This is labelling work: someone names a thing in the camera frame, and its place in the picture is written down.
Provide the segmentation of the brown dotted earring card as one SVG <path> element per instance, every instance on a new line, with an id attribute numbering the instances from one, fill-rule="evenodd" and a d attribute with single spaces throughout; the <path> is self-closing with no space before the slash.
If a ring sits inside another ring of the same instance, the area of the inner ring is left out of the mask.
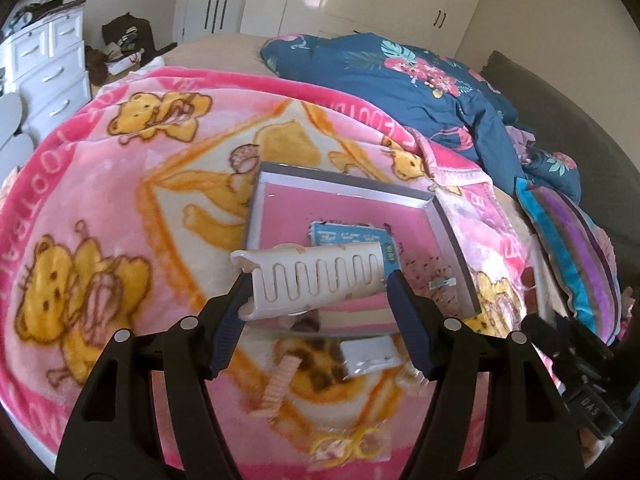
<path id="1" fill-rule="evenodd" d="M 442 312 L 452 313 L 457 309 L 458 280 L 442 257 L 403 258 L 401 269 L 417 295 L 433 300 Z"/>

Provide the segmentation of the striped purple blue pillow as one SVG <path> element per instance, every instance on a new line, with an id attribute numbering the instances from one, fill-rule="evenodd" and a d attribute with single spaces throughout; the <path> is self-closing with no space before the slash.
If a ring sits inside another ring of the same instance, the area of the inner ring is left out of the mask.
<path id="1" fill-rule="evenodd" d="M 606 233 L 565 194 L 518 179 L 515 194 L 578 322 L 610 344 L 620 332 L 622 293 Z"/>

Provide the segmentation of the blue printed card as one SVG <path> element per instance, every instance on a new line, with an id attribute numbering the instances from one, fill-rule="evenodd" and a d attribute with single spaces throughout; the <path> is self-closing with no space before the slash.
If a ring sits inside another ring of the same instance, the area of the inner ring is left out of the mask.
<path id="1" fill-rule="evenodd" d="M 374 243 L 381 245 L 385 275 L 401 269 L 397 244 L 386 229 L 365 224 L 345 224 L 314 221 L 310 225 L 309 239 L 312 246 Z"/>

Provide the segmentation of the pink bear fleece blanket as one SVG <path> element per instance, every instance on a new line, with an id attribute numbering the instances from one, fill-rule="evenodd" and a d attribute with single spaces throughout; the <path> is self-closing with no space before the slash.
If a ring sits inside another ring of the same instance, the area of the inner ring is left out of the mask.
<path id="1" fill-rule="evenodd" d="M 474 162 L 312 84 L 178 67 L 125 81 L 48 135 L 1 206 L 1 403 L 47 462 L 115 330 L 162 332 L 231 287 L 261 162 L 436 192 L 480 300 L 470 325 L 506 336 L 524 318 L 525 249 L 501 206 L 522 216 Z M 397 479 L 431 400 L 397 368 L 335 380 L 337 342 L 313 341 L 320 363 L 278 416 L 250 414 L 281 353 L 307 348 L 246 326 L 208 384 L 243 477 Z M 386 427 L 388 460 L 311 469 L 319 432 L 364 425 Z"/>

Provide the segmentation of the yellow hoop earrings packet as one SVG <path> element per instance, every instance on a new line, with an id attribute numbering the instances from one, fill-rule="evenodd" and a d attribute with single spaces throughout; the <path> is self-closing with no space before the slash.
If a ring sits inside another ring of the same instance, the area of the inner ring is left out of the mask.
<path id="1" fill-rule="evenodd" d="M 352 430 L 328 429 L 312 438 L 310 463 L 314 467 L 341 467 L 350 462 L 385 462 L 390 458 L 390 433 L 384 425 Z"/>

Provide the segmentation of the white hair claw clip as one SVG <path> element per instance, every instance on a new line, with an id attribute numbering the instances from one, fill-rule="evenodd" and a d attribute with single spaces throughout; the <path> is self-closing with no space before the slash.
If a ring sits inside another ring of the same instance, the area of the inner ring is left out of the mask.
<path id="1" fill-rule="evenodd" d="M 237 250 L 231 263 L 250 274 L 253 292 L 243 321 L 280 318 L 366 298 L 385 290 L 384 257 L 378 242 Z"/>

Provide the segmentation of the blue floral duvet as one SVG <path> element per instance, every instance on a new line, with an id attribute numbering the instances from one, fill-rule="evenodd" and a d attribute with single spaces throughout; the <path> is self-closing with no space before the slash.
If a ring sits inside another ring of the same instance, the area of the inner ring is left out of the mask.
<path id="1" fill-rule="evenodd" d="M 582 198 L 576 162 L 538 148 L 512 103 L 475 70 L 432 51 L 373 32 L 324 39 L 294 34 L 260 49 L 278 77 L 363 99 L 399 125 L 475 162 L 497 188 L 519 178 Z"/>

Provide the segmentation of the white drawer chest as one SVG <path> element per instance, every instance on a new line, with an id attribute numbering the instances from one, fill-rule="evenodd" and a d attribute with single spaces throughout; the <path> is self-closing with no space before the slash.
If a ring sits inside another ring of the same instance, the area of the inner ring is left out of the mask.
<path id="1" fill-rule="evenodd" d="M 84 11 L 82 0 L 64 4 L 1 44 L 2 90 L 20 96 L 21 129 L 36 143 L 91 99 Z"/>

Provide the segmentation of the dark green headboard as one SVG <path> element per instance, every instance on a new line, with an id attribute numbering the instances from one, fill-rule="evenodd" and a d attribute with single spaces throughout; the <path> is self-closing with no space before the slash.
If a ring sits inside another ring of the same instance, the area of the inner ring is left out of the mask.
<path id="1" fill-rule="evenodd" d="M 616 257 L 639 260 L 639 170 L 622 148 L 584 110 L 539 76 L 499 51 L 482 75 L 532 127 L 540 146 L 567 154 L 582 181 L 580 206 L 608 232 Z"/>

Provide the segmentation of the grey tray with pink lining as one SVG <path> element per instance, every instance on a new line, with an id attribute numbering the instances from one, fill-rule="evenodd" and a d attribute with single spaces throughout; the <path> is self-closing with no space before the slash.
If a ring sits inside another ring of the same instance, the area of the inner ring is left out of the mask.
<path id="1" fill-rule="evenodd" d="M 444 315 L 466 320 L 480 313 L 471 272 L 433 193 L 319 169 L 260 166 L 245 248 L 364 242 L 380 243 L 388 266 Z"/>

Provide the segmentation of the peach spiral hair clip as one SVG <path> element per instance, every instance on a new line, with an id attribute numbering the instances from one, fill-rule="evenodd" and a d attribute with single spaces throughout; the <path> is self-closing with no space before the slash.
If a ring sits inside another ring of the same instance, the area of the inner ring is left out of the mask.
<path id="1" fill-rule="evenodd" d="M 300 364 L 302 359 L 294 354 L 286 354 L 281 359 L 266 385 L 258 407 L 252 411 L 253 416 L 260 418 L 277 416 Z"/>

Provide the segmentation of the black bag on floor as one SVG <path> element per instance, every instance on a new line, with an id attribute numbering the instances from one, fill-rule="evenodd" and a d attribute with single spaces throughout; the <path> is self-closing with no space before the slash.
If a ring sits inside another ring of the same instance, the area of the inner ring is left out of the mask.
<path id="1" fill-rule="evenodd" d="M 176 42 L 157 49 L 151 23 L 130 13 L 122 14 L 102 26 L 104 44 L 116 44 L 124 55 L 141 54 L 140 66 L 178 47 Z"/>

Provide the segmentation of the clear plastic packet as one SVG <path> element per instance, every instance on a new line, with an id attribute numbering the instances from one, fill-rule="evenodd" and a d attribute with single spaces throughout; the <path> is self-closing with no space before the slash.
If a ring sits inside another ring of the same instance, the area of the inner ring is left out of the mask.
<path id="1" fill-rule="evenodd" d="M 347 377 L 366 376 L 405 364 L 391 336 L 343 340 L 338 345 Z"/>

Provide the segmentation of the beige bed sheet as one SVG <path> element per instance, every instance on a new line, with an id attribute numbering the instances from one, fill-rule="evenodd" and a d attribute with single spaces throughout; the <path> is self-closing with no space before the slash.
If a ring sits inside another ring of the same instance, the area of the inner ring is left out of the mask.
<path id="1" fill-rule="evenodd" d="M 274 77 L 260 55 L 266 41 L 264 37 L 224 32 L 179 44 L 163 59 L 168 66 Z"/>

